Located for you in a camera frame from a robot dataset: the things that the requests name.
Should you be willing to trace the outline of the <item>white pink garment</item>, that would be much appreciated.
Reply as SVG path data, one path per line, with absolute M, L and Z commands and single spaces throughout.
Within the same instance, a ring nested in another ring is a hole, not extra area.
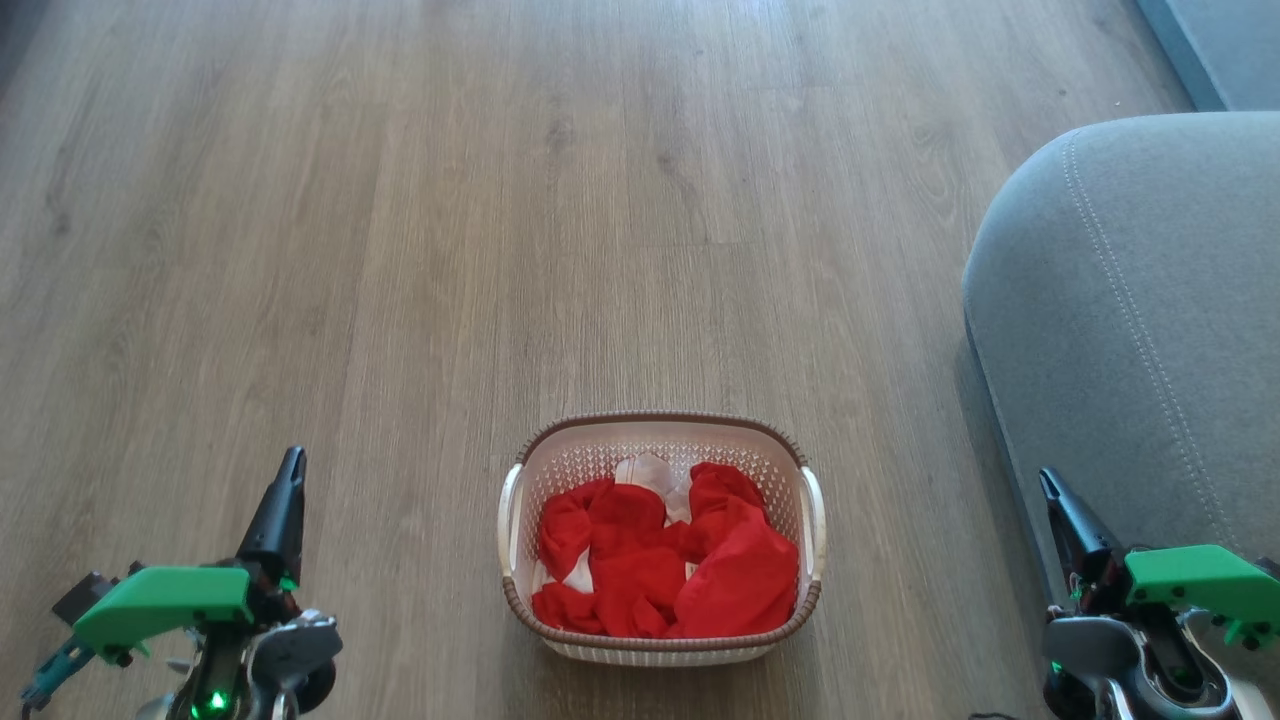
M 534 585 L 600 594 L 657 575 L 673 594 L 669 569 L 686 579 L 689 482 L 654 454 L 622 459 L 612 471 L 549 497 L 538 524 Z

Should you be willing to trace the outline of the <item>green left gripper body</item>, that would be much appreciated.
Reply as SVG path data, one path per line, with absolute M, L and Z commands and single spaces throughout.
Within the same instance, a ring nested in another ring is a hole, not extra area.
M 298 578 L 260 562 L 227 560 L 195 566 L 142 566 L 110 584 L 73 621 L 73 635 L 99 657 L 120 662 L 147 655 L 146 642 L 179 629 L 229 625 L 256 630 L 297 615 Z

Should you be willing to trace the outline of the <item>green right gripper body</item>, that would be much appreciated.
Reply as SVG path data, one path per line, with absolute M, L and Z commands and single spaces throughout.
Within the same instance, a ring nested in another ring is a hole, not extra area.
M 1256 650 L 1280 639 L 1280 566 L 1217 544 L 1098 551 L 1075 571 L 1075 603 L 1085 615 L 1203 610 L 1226 643 Z

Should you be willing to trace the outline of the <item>red cloth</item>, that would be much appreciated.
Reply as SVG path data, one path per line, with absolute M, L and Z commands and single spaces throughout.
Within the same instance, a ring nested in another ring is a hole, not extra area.
M 662 594 L 657 575 L 600 594 L 564 587 L 535 588 L 532 611 L 554 629 L 646 641 L 754 635 L 777 629 L 797 594 L 797 546 L 768 518 L 759 486 L 740 469 L 716 462 L 692 465 L 687 480 L 691 574 L 669 569 L 673 594 Z

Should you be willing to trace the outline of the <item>white brown-rimmed laundry basket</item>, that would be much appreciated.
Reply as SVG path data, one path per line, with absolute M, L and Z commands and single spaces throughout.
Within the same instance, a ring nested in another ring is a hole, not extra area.
M 768 518 L 799 550 L 797 598 L 786 623 L 754 635 L 643 641 L 563 632 L 535 618 L 534 564 L 541 503 L 640 454 L 662 457 L 676 471 L 701 461 L 732 465 L 762 488 Z M 525 443 L 500 487 L 497 543 L 511 612 L 554 652 L 623 667 L 724 666 L 769 653 L 799 633 L 814 614 L 827 560 L 826 503 L 799 446 L 763 421 L 714 413 L 595 413 L 553 421 Z

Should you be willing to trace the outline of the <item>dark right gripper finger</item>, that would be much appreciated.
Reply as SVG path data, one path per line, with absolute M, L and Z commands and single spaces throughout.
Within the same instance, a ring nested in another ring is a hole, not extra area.
M 1039 469 L 1050 529 L 1070 592 L 1125 592 L 1126 551 L 1053 468 Z

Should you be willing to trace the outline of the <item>grey fabric sofa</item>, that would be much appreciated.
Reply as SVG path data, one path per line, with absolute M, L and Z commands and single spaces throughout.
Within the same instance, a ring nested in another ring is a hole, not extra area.
M 1124 544 L 1280 565 L 1280 111 L 1048 142 L 989 205 L 963 310 L 1051 600 L 1042 468 Z

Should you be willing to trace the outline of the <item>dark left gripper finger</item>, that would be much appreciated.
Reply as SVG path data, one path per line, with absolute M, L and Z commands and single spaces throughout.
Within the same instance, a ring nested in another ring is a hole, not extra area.
M 305 543 L 306 451 L 289 447 L 253 514 L 237 559 L 256 562 L 276 587 L 301 583 Z

